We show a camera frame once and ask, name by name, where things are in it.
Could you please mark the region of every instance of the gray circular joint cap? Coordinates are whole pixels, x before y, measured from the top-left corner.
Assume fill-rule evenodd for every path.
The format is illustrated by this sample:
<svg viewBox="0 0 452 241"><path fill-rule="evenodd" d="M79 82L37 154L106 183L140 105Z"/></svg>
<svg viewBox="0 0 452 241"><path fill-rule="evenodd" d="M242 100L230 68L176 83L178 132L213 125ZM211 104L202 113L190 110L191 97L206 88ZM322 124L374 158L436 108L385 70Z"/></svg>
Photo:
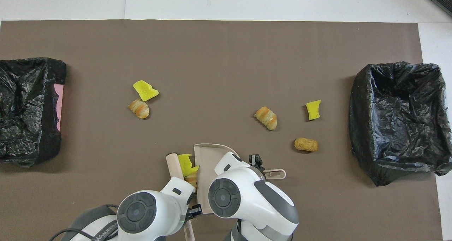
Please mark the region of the gray circular joint cap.
<svg viewBox="0 0 452 241"><path fill-rule="evenodd" d="M209 205L219 217L232 216L240 206L239 188L229 179L215 180L209 188Z"/></svg>
<svg viewBox="0 0 452 241"><path fill-rule="evenodd" d="M156 212L154 196L146 192L132 194L118 208L118 225L127 233L140 233L152 224Z"/></svg>

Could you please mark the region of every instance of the miniature croissant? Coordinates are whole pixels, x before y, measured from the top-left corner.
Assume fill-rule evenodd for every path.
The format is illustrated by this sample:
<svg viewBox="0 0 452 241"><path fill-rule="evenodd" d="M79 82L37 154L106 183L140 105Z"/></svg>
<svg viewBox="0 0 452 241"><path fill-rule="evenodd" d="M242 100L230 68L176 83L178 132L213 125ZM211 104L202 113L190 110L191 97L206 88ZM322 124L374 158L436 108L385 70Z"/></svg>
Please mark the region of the miniature croissant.
<svg viewBox="0 0 452 241"><path fill-rule="evenodd" d="M276 128L276 114L269 108L262 107L256 111L255 118L257 118L268 130L274 131Z"/></svg>
<svg viewBox="0 0 452 241"><path fill-rule="evenodd" d="M133 101L128 107L140 119L145 119L149 116L149 106L140 98Z"/></svg>

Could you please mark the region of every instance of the food item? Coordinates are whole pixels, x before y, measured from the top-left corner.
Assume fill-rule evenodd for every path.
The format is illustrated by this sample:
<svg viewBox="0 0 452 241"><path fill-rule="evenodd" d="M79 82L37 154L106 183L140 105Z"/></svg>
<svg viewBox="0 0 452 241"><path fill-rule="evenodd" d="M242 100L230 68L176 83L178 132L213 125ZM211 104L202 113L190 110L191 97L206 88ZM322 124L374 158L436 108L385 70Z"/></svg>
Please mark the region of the food item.
<svg viewBox="0 0 452 241"><path fill-rule="evenodd" d="M316 140L297 138L295 140L295 148L297 148L298 150L314 152L319 149L319 143Z"/></svg>
<svg viewBox="0 0 452 241"><path fill-rule="evenodd" d="M139 80L133 84L133 87L140 95L143 101L148 101L159 94L158 90L152 88L152 86L143 80Z"/></svg>
<svg viewBox="0 0 452 241"><path fill-rule="evenodd" d="M320 117L319 114L319 105L321 100L313 101L306 104L306 108L308 109L309 120L318 119Z"/></svg>
<svg viewBox="0 0 452 241"><path fill-rule="evenodd" d="M191 154L178 155L180 168L182 169L182 176L187 177L199 169L199 166L192 167L192 162L190 161Z"/></svg>
<svg viewBox="0 0 452 241"><path fill-rule="evenodd" d="M184 180L194 186L194 188L197 188L197 172L184 177Z"/></svg>
<svg viewBox="0 0 452 241"><path fill-rule="evenodd" d="M145 119L149 116L149 106L144 101L141 101L140 98L133 101L128 107L140 119Z"/></svg>
<svg viewBox="0 0 452 241"><path fill-rule="evenodd" d="M263 125L265 125L268 130L274 131L277 125L276 114L273 113L269 108L262 107L256 111L255 118L259 120Z"/></svg>

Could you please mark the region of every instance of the brown table surface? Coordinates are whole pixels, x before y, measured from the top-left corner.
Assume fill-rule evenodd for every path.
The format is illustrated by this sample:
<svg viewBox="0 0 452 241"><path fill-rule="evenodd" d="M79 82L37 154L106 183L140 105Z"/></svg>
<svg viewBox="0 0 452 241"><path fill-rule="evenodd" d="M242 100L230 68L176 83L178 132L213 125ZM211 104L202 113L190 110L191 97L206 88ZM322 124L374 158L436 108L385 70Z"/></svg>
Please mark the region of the brown table surface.
<svg viewBox="0 0 452 241"><path fill-rule="evenodd" d="M367 64L422 62L416 24L249 21L3 21L0 59L48 56L68 65L60 154L24 169L0 165L1 240L46 240L82 211L119 204L169 179L165 155L196 143L258 153L294 200L294 240L440 240L433 174L375 187L350 151L349 94ZM137 80L160 95L150 118L127 105ZM308 122L304 104L321 99ZM274 132L253 114L268 106ZM298 137L318 140L306 154ZM222 240L233 220L193 221ZM168 237L183 240L182 231Z"/></svg>

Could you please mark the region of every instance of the white floor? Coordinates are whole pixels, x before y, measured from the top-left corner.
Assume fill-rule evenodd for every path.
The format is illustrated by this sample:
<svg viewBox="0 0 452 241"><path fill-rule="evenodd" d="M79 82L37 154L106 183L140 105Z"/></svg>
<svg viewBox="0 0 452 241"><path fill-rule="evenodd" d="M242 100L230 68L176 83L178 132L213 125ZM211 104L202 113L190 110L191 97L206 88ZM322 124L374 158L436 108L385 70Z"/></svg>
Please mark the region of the white floor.
<svg viewBox="0 0 452 241"><path fill-rule="evenodd" d="M0 21L41 19L414 22L423 61L439 64L452 85L452 17L430 0L0 0ZM452 175L436 180L443 238L452 240Z"/></svg>

